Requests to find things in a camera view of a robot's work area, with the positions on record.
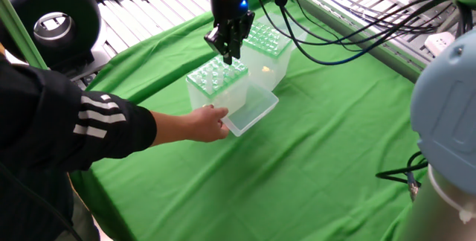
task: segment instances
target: table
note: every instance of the table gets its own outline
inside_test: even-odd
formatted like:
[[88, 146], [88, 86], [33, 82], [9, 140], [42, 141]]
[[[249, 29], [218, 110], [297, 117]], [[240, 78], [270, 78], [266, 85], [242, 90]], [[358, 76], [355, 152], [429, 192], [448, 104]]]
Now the table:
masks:
[[[289, 9], [331, 38], [297, 6]], [[132, 46], [89, 89], [157, 112], [189, 112], [184, 75], [214, 56], [203, 41], [212, 20], [206, 13]], [[339, 46], [306, 49], [322, 60], [350, 55]], [[274, 91], [280, 102], [240, 138], [105, 159], [72, 180], [116, 240], [392, 240], [409, 195], [374, 176], [403, 166], [418, 149], [412, 88], [370, 55], [326, 67], [295, 51]]]

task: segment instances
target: transparent plastic box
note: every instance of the transparent plastic box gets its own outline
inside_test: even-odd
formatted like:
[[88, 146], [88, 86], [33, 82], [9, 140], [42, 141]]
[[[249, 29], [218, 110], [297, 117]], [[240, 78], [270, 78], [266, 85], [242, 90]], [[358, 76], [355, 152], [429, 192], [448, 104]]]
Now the transparent plastic box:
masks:
[[[282, 16], [269, 16], [279, 29], [289, 34]], [[304, 30], [291, 20], [289, 23], [294, 35], [303, 39], [306, 35]], [[295, 48], [292, 40], [274, 29], [264, 16], [253, 23], [248, 38], [243, 41], [241, 61], [248, 66], [253, 82], [272, 91], [286, 75], [291, 53]]]
[[189, 73], [186, 81], [192, 109], [209, 104], [227, 107], [228, 115], [222, 122], [237, 137], [279, 102], [271, 91], [251, 82], [246, 65], [235, 59], [227, 65], [217, 56]]
[[245, 105], [248, 68], [238, 60], [232, 65], [217, 56], [187, 75], [192, 109], [213, 104], [228, 108], [228, 115]]

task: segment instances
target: white stripe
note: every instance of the white stripe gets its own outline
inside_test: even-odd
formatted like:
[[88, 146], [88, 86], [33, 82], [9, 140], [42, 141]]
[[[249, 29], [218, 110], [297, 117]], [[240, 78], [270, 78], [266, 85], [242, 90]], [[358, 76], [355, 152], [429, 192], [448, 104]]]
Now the white stripe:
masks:
[[107, 131], [102, 129], [97, 129], [92, 126], [80, 126], [76, 125], [73, 130], [76, 134], [81, 135], [90, 135], [93, 137], [104, 138], [106, 136]]
[[81, 97], [81, 103], [89, 103], [93, 106], [100, 107], [102, 109], [113, 109], [113, 108], [119, 108], [119, 106], [116, 103], [100, 103], [95, 100], [91, 100], [90, 98], [86, 96]]
[[94, 119], [96, 121], [104, 122], [104, 123], [116, 123], [119, 121], [125, 121], [126, 117], [123, 114], [116, 114], [116, 115], [102, 115], [95, 111], [82, 111], [79, 114], [80, 119]]

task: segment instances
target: metal rack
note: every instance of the metal rack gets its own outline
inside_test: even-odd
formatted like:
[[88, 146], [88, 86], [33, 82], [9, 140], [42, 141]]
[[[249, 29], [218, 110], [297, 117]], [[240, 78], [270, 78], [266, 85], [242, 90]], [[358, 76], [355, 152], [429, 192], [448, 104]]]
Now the metal rack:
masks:
[[93, 47], [96, 59], [75, 78], [85, 87], [116, 54], [210, 10], [209, 0], [103, 0], [103, 26]]

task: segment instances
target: person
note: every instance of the person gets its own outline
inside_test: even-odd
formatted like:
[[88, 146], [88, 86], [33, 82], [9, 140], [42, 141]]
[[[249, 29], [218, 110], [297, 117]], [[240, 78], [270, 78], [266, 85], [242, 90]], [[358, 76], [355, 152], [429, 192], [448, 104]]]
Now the person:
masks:
[[[152, 112], [120, 97], [82, 91], [55, 71], [12, 65], [0, 55], [0, 163], [52, 204], [83, 240], [99, 240], [68, 173], [103, 158], [174, 141], [226, 138], [228, 110]], [[49, 211], [0, 174], [0, 240], [74, 241]]]

